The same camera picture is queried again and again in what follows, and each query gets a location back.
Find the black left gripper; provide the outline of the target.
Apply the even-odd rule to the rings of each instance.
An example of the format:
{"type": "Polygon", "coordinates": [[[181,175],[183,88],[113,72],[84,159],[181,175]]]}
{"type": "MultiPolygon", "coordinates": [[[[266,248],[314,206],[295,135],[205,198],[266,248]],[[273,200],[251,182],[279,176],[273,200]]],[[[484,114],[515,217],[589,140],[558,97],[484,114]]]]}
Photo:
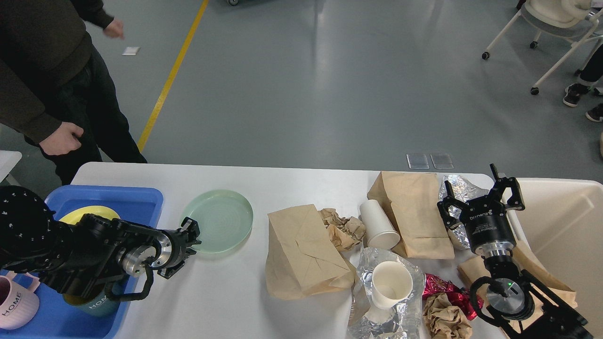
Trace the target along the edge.
{"type": "Polygon", "coordinates": [[[184,217],[178,230],[160,230],[153,240],[156,256],[151,267],[164,279],[170,279],[185,266],[189,256],[196,255],[195,250],[187,248],[202,244],[199,236],[198,222],[190,217],[184,217]]]}

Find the brown paper bag under arm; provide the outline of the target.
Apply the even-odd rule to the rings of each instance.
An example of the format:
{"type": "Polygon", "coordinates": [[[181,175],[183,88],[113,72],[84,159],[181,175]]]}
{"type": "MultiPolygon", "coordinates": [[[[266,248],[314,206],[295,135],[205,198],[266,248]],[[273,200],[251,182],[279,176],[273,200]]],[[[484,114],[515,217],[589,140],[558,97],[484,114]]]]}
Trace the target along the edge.
{"type": "Polygon", "coordinates": [[[556,300],[549,298],[549,292],[534,286],[536,294],[534,299],[534,313],[523,321],[510,320],[508,329],[511,335],[503,330],[499,332],[506,339],[591,339],[593,336],[584,327],[585,319],[576,311],[576,292],[559,279],[549,273],[541,262],[530,251],[526,242],[518,241],[513,249],[514,262],[519,270],[527,270],[539,280],[551,293],[555,293],[562,299],[571,311],[565,306],[558,309],[556,300]]]}

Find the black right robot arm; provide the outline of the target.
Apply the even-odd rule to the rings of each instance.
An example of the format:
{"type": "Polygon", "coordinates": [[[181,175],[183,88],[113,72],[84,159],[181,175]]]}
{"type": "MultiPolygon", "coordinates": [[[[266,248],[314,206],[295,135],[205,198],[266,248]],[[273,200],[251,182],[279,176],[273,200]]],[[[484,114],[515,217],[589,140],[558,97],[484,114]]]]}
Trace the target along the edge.
{"type": "Polygon", "coordinates": [[[500,177],[487,195],[466,202],[444,181],[446,196],[438,202],[447,229],[465,227],[472,253],[484,260],[489,275],[470,286],[470,304],[479,318],[501,328],[511,339],[590,339],[587,320],[528,270],[514,262],[515,236],[509,210],[524,210],[517,178],[500,177]]]}

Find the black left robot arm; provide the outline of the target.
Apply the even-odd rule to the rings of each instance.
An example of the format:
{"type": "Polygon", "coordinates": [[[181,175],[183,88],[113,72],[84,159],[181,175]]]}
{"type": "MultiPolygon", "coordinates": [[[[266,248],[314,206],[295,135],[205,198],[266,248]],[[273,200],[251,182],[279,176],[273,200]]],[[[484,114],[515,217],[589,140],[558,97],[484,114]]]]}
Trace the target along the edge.
{"type": "Polygon", "coordinates": [[[198,223],[189,217],[175,230],[158,230],[123,219],[84,214],[69,225],[35,193],[21,186],[0,190],[1,268],[36,272],[61,294],[92,296],[102,287],[116,302],[145,299],[154,271],[169,279],[196,252],[198,223]]]}

